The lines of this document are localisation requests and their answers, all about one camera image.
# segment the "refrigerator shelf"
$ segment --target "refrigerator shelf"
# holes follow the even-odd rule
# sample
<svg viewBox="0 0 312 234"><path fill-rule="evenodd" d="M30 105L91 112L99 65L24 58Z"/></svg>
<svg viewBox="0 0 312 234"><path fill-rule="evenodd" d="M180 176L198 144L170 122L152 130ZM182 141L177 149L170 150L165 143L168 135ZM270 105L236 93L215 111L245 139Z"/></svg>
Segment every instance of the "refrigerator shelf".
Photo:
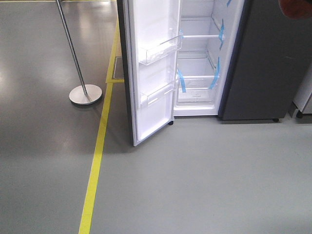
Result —
<svg viewBox="0 0 312 234"><path fill-rule="evenodd" d="M176 106L212 105L215 99L215 89L209 89L214 78L184 78L186 92L182 92L179 84Z"/></svg>
<svg viewBox="0 0 312 234"><path fill-rule="evenodd" d="M209 44L219 49L220 30L212 18L183 18L181 21L183 44L180 52L204 51Z"/></svg>
<svg viewBox="0 0 312 234"><path fill-rule="evenodd" d="M150 65L153 62L168 56L170 53L176 52L182 47L182 38L183 34L179 32L178 36L164 41L158 45L152 46L150 48L139 48L139 63Z"/></svg>
<svg viewBox="0 0 312 234"><path fill-rule="evenodd" d="M184 78L186 92L182 91L179 83L176 106L212 105L216 91L210 89L210 86L215 78L215 68L209 57L180 58L178 67Z"/></svg>
<svg viewBox="0 0 312 234"><path fill-rule="evenodd" d="M141 108L147 108L148 106L156 103L158 100L166 97L168 94L171 94L174 90L177 89L178 86L178 79L166 84L162 88L158 89L157 91L151 94L141 94Z"/></svg>
<svg viewBox="0 0 312 234"><path fill-rule="evenodd" d="M211 17L182 18L183 38L218 38L220 30Z"/></svg>

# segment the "refrigerator side panel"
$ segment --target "refrigerator side panel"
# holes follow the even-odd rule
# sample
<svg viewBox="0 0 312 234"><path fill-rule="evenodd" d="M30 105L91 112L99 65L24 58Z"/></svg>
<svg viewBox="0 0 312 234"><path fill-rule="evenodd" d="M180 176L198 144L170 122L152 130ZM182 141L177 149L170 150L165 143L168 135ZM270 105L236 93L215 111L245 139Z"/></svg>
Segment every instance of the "refrigerator side panel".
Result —
<svg viewBox="0 0 312 234"><path fill-rule="evenodd" d="M133 116L135 115L135 112L133 110L133 103L131 103L131 92L132 89L130 87L130 80L129 76L131 75L131 72L129 71L129 52L127 48L130 48L131 44L130 41L127 40L127 37L129 37L129 32L127 35L126 32L126 19L129 18L129 15L127 12L125 12L125 5L123 0L117 0L117 9L118 9L118 20L119 20L119 31L120 31L120 44L121 44L121 50L122 50L122 65L123 65L123 73L124 73L124 80L125 80L125 91L126 91L126 103L127 103L127 115L128 115L128 125L129 125L129 133L130 133L130 144L134 143L134 131L135 126L133 125Z"/></svg>
<svg viewBox="0 0 312 234"><path fill-rule="evenodd" d="M312 19L283 15L278 1L253 0L224 120L283 118L312 57Z"/></svg>

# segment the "glass shelf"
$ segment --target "glass shelf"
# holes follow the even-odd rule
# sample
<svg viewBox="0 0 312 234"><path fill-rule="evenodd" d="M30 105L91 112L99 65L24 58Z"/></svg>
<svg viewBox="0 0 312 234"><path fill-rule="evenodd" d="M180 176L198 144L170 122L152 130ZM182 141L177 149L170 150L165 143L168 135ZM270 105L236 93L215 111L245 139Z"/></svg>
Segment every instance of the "glass shelf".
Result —
<svg viewBox="0 0 312 234"><path fill-rule="evenodd" d="M168 56L170 53L176 52L182 47L182 38L183 34L179 33L178 36L151 48L139 48L139 62L144 65L150 65Z"/></svg>

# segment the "refrigerator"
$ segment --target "refrigerator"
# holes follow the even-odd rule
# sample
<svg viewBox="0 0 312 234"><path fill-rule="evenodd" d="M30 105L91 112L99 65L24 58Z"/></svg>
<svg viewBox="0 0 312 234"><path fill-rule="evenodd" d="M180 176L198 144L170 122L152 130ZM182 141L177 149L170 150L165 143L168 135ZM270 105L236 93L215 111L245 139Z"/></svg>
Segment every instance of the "refrigerator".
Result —
<svg viewBox="0 0 312 234"><path fill-rule="evenodd" d="M283 118L312 62L312 19L278 0L117 0L131 142L178 116Z"/></svg>
<svg viewBox="0 0 312 234"><path fill-rule="evenodd" d="M244 0L118 0L136 146L175 116L217 115Z"/></svg>

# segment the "gray floor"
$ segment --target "gray floor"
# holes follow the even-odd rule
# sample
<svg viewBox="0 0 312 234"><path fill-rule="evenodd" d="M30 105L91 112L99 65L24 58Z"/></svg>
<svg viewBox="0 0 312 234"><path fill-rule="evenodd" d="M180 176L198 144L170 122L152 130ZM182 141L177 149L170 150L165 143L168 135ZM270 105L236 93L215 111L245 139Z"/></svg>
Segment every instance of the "gray floor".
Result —
<svg viewBox="0 0 312 234"><path fill-rule="evenodd" d="M86 83L105 91L115 2L63 2ZM79 85L54 2L0 2L0 233L78 233L103 102Z"/></svg>
<svg viewBox="0 0 312 234"><path fill-rule="evenodd" d="M114 86L92 234L312 233L311 117L179 118L134 149L122 92Z"/></svg>
<svg viewBox="0 0 312 234"><path fill-rule="evenodd" d="M116 3L63 4L105 90ZM0 233L78 233L102 102L68 100L79 83L53 3L0 3L0 30ZM312 233L311 116L178 118L133 148L124 97L114 84L92 234Z"/></svg>

